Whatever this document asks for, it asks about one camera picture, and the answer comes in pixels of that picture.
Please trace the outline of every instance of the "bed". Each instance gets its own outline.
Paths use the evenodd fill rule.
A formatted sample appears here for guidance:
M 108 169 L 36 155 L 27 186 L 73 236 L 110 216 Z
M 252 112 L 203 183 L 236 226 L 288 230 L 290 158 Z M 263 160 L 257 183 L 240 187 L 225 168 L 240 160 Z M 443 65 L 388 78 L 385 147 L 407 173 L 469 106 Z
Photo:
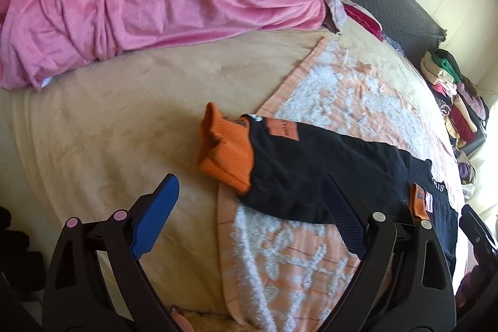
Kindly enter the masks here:
M 59 75 L 42 91 L 13 92 L 12 134 L 36 199 L 58 227 L 73 215 L 101 220 L 150 193 L 165 174 L 176 174 L 179 202 L 141 264 L 164 303 L 233 316 L 218 255 L 218 182 L 196 169 L 207 102 L 216 102 L 228 117 L 255 112 L 327 38 L 365 55 L 431 123 L 434 143 L 449 146 L 437 105 L 415 69 L 444 40 L 444 30 L 414 0 L 352 1 L 382 23 L 408 59 L 348 19 L 340 34 L 325 28 L 257 30 L 206 44 L 127 52 Z M 440 159 L 450 168 L 445 180 L 459 212 L 464 200 L 455 158 L 448 153 Z M 456 257 L 454 286 L 467 259 L 462 234 Z

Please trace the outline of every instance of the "red clothing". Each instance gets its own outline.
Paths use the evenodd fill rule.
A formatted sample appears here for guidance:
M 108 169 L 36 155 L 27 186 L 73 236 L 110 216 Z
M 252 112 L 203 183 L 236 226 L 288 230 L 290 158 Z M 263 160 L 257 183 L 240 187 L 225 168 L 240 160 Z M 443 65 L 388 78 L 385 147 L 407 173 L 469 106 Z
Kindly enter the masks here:
M 467 124 L 464 119 L 464 116 L 462 116 L 462 113 L 460 113 L 455 106 L 451 109 L 450 118 L 456 130 L 460 134 L 460 138 L 467 143 L 472 142 L 475 138 L 475 134 L 472 133 L 469 124 Z
M 344 10 L 350 18 L 352 18 L 357 23 L 362 25 L 365 29 L 367 29 L 380 41 L 384 41 L 384 36 L 382 34 L 382 27 L 380 27 L 380 25 L 375 19 L 372 19 L 370 16 L 366 15 L 361 10 L 346 3 L 344 4 Z

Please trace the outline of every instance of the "blue gripper pad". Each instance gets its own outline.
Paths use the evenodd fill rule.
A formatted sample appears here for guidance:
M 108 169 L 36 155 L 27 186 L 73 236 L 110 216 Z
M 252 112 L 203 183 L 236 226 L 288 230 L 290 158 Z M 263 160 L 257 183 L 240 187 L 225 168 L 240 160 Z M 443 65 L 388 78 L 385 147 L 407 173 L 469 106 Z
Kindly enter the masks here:
M 322 181 L 322 200 L 347 249 L 363 259 L 367 254 L 365 227 L 330 175 Z
M 135 226 L 131 251 L 136 260 L 152 250 L 161 229 L 175 207 L 180 194 L 178 178 L 171 175 L 163 187 L 160 190 L 156 189 L 154 193 L 157 194 L 155 199 Z

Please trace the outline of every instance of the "orange label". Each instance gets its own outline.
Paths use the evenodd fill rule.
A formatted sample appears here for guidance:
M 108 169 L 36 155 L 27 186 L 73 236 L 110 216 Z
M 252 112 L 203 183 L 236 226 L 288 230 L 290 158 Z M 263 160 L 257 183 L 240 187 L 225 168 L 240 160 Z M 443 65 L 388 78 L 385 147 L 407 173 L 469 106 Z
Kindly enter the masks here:
M 297 124 L 294 121 L 278 120 L 276 118 L 265 118 L 265 121 L 270 135 L 299 141 Z
M 417 183 L 412 183 L 410 188 L 410 210 L 414 218 L 430 220 L 425 211 L 425 189 Z

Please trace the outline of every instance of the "white tag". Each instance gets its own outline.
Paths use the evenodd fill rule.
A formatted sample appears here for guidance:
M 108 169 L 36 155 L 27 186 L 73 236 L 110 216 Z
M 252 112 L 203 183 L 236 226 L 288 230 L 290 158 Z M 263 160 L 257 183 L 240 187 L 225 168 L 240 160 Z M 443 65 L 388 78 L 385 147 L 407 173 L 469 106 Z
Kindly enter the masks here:
M 261 116 L 255 114 L 248 114 L 248 116 L 251 116 L 255 121 L 261 121 L 263 119 Z
M 432 213 L 432 194 L 425 192 L 425 211 Z

